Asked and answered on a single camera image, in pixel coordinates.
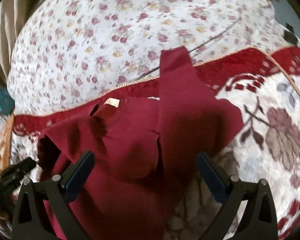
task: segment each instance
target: gold piping trim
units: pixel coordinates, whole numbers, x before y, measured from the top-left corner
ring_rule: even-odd
[[[277,53],[277,52],[279,52],[279,51],[281,51],[281,50],[283,50],[283,49],[287,49],[287,48],[291,48],[291,47],[293,47],[293,46],[285,46],[285,47],[282,47],[282,48],[280,48],[280,49],[274,51],[271,55],[273,55],[273,54],[275,54],[275,53]],[[279,67],[279,69],[283,72],[284,75],[288,75],[288,74],[284,71],[284,69],[283,69],[283,68],[282,68],[282,67],[281,67],[281,66],[280,66],[273,58],[272,58],[272,56],[271,56],[270,54],[267,54],[267,53],[263,52],[261,49],[258,49],[258,48],[255,48],[255,47],[246,47],[246,48],[244,48],[244,49],[239,49],[239,50],[237,50],[237,51],[234,51],[234,52],[231,52],[231,53],[222,55],[222,56],[220,56],[220,57],[216,57],[216,58],[214,58],[214,59],[210,59],[210,60],[207,60],[207,61],[204,61],[204,62],[200,62],[200,63],[194,64],[193,66],[194,66],[194,67],[198,67],[198,66],[204,65],[204,64],[209,63],[209,62],[217,61],[217,60],[219,60],[219,59],[222,59],[222,58],[231,56],[231,55],[233,55],[233,54],[236,54],[236,53],[241,52],[241,51],[246,50],[246,49],[256,49],[256,50],[260,51],[262,54],[264,54],[265,56],[269,57],[269,59],[270,59],[275,65],[277,65],[277,66]],[[113,92],[113,91],[115,91],[115,90],[117,90],[117,89],[124,88],[124,87],[130,86],[130,85],[135,85],[135,84],[147,82],[147,81],[150,81],[150,80],[155,80],[155,79],[157,79],[157,78],[159,78],[159,77],[160,77],[160,75],[157,75],[157,76],[154,76],[154,77],[144,78],[144,79],[140,79],[140,80],[137,80],[137,81],[134,81],[134,82],[126,83],[126,84],[124,84],[124,85],[117,86],[117,87],[115,87],[115,88],[109,90],[109,92],[105,93],[104,95],[99,96],[99,97],[96,97],[96,98],[92,98],[92,99],[90,99],[89,101],[85,102],[84,104],[79,105],[79,106],[76,106],[76,107],[74,107],[74,108],[83,106],[83,105],[85,105],[85,104],[87,104],[87,103],[90,103],[90,102],[92,102],[92,101],[94,101],[94,100],[97,100],[97,99],[99,99],[99,98],[105,96],[106,94],[108,94],[108,93],[110,93],[110,92]],[[50,116],[50,115],[53,115],[53,114],[56,114],[56,113],[61,113],[61,112],[69,111],[69,110],[72,110],[72,109],[74,109],[74,108],[67,109],[67,110],[56,111],[56,112],[54,112],[54,113],[52,113],[52,114],[47,114],[47,115],[30,115],[30,114],[20,114],[20,115],[34,116],[34,117],[47,117],[47,116]]]

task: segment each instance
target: clothing label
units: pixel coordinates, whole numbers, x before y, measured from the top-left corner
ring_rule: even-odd
[[[116,99],[116,98],[108,98],[107,101],[105,102],[105,104],[111,105],[111,106],[114,106],[117,108],[119,107],[119,103],[120,103],[120,100]]]

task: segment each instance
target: teal cloth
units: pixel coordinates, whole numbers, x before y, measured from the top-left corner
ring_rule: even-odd
[[[14,109],[14,100],[8,93],[8,90],[0,86],[0,113],[8,115]]]

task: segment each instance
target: red shirt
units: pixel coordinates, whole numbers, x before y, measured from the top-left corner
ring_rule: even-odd
[[[160,100],[125,98],[42,132],[42,180],[86,150],[96,165],[70,204],[92,239],[158,240],[195,173],[195,156],[217,153],[243,127],[240,110],[196,76],[186,48],[163,51]],[[65,239],[51,207],[57,236]]]

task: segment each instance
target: metal screw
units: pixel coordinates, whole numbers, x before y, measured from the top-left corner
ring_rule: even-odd
[[[52,180],[53,180],[53,181],[59,181],[60,179],[61,179],[61,176],[60,176],[59,174],[54,175],[54,176],[52,177]]]
[[[260,181],[261,181],[261,184],[264,186],[268,184],[268,181],[266,179],[261,179]]]
[[[233,182],[238,182],[238,181],[239,181],[239,177],[236,176],[236,175],[232,175],[232,176],[230,177],[230,179],[231,179]]]
[[[25,179],[25,180],[23,181],[23,184],[24,184],[24,185],[28,185],[30,182],[31,182],[31,179]]]

